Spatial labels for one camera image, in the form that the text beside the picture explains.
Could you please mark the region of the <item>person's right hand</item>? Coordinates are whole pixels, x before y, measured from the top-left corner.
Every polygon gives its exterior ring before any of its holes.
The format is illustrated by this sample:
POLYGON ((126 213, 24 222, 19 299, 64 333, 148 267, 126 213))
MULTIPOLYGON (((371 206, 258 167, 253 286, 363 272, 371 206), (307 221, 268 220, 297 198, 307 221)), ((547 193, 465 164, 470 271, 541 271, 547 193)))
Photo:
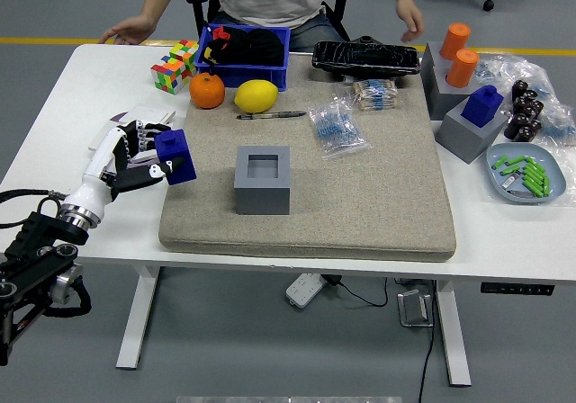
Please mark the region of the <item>person's right hand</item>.
POLYGON ((106 30, 98 42, 104 44, 110 41, 114 45, 139 45, 152 35, 158 21, 140 14, 125 19, 106 30))

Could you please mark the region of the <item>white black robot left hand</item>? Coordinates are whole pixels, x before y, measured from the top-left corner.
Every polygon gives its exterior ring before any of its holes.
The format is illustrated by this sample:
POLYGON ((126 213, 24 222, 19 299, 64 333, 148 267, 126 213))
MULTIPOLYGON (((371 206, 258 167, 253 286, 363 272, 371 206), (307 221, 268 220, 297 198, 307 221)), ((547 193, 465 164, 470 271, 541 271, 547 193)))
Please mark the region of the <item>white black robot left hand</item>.
POLYGON ((96 227, 104 207, 119 193, 149 187, 166 179, 170 185, 196 178, 185 134, 161 123, 135 120, 104 136, 82 176, 82 183, 62 203, 60 219, 96 227))

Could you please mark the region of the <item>person's left hand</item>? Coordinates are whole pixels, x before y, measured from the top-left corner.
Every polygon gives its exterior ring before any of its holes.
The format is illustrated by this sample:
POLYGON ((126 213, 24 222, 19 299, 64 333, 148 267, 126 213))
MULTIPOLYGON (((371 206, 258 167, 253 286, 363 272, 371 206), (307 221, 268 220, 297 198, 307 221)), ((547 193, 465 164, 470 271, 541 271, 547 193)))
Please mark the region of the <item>person's left hand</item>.
POLYGON ((413 0, 396 0, 396 14, 406 25, 400 38, 403 43, 412 42, 424 34, 424 18, 413 0))

